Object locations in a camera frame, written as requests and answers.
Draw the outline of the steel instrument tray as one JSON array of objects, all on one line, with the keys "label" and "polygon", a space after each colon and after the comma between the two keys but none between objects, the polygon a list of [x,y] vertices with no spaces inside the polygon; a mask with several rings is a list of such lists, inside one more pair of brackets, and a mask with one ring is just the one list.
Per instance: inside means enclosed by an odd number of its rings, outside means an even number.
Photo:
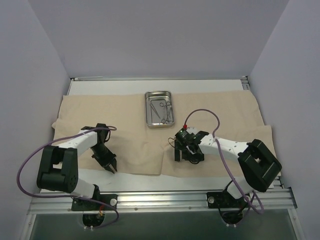
[{"label": "steel instrument tray", "polygon": [[[147,91],[144,94],[145,99],[145,118],[146,124],[149,128],[169,128],[172,127],[175,123],[175,115],[173,108],[173,98],[172,93],[168,90],[155,90],[155,91]],[[155,112],[151,109],[150,101],[152,101],[155,106],[160,118],[158,118]],[[163,116],[162,108],[160,107],[160,102],[171,102],[172,105],[172,113],[173,113],[173,122],[171,123],[161,123],[161,119]]]}]

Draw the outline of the steel tweezers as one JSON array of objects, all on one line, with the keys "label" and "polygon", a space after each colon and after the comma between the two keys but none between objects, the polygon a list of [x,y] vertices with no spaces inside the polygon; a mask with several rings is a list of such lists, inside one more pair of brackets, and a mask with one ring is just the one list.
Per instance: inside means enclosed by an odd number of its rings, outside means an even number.
[{"label": "steel tweezers", "polygon": [[161,117],[160,117],[157,109],[155,108],[152,100],[150,101],[150,107],[151,107],[151,109],[154,111],[154,113],[156,114],[156,116],[160,119]]}]

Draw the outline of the beige cloth surgical kit roll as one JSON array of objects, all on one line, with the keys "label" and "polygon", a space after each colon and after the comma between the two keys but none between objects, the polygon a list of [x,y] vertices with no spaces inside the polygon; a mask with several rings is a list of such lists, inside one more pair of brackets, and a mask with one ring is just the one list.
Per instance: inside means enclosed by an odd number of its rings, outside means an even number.
[{"label": "beige cloth surgical kit roll", "polygon": [[227,176],[219,156],[207,155],[198,164],[174,160],[168,138],[184,124],[236,142],[258,139],[275,150],[272,129],[248,90],[174,94],[172,100],[174,125],[149,128],[143,94],[64,96],[52,124],[54,137],[72,136],[98,123],[114,126],[106,146],[116,154],[120,173],[181,178]]}]

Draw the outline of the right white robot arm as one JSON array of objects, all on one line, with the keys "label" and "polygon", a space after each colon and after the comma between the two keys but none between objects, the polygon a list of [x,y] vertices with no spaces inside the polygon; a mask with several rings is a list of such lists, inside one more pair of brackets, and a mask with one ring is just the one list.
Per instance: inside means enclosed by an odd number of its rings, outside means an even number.
[{"label": "right white robot arm", "polygon": [[238,163],[243,178],[232,181],[222,193],[223,203],[234,206],[251,191],[264,193],[282,170],[282,165],[259,139],[251,142],[232,141],[193,127],[182,128],[174,136],[174,160],[198,164],[207,156],[218,156]]}]

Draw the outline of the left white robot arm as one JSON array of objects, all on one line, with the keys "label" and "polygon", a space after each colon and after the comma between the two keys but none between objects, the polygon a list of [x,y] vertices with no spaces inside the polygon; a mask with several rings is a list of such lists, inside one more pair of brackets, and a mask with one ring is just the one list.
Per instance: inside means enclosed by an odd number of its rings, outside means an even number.
[{"label": "left white robot arm", "polygon": [[79,178],[78,158],[87,150],[92,158],[106,171],[117,171],[116,154],[106,146],[114,126],[98,123],[95,127],[85,126],[76,136],[58,145],[43,148],[36,184],[42,190],[64,192],[83,197],[83,204],[90,210],[100,206],[101,197],[95,193],[96,186]]}]

